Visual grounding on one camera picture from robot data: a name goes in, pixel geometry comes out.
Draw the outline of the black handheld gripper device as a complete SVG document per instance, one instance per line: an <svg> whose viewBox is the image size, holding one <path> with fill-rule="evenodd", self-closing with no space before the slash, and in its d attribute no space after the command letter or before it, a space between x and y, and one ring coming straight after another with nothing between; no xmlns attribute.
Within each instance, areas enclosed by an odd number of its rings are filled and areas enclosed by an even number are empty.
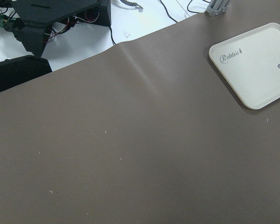
<svg viewBox="0 0 280 224"><path fill-rule="evenodd" d="M111 25L109 0L0 0L0 27L41 57L47 43L79 23Z"/></svg>

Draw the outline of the black long bar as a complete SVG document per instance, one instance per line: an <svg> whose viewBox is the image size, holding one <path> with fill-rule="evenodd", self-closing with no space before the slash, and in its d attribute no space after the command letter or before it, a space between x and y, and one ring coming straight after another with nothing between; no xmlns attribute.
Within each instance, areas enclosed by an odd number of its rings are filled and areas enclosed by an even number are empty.
<svg viewBox="0 0 280 224"><path fill-rule="evenodd" d="M0 62L0 92L52 71L47 59L27 55Z"/></svg>

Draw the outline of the aluminium frame post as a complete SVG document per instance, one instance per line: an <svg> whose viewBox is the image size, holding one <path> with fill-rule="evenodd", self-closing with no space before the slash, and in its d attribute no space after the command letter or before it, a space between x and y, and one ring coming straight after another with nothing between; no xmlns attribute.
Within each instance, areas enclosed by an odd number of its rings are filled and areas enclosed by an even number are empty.
<svg viewBox="0 0 280 224"><path fill-rule="evenodd" d="M206 8L205 13L210 17L215 17L226 12L230 0L211 0Z"/></svg>

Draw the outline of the cream rabbit tray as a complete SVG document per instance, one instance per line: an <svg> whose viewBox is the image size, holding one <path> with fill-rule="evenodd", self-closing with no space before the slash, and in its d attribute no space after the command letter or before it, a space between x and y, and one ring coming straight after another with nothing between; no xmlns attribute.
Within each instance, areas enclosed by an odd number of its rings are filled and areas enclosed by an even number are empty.
<svg viewBox="0 0 280 224"><path fill-rule="evenodd" d="M280 25L268 23L210 47L209 57L249 109L280 98Z"/></svg>

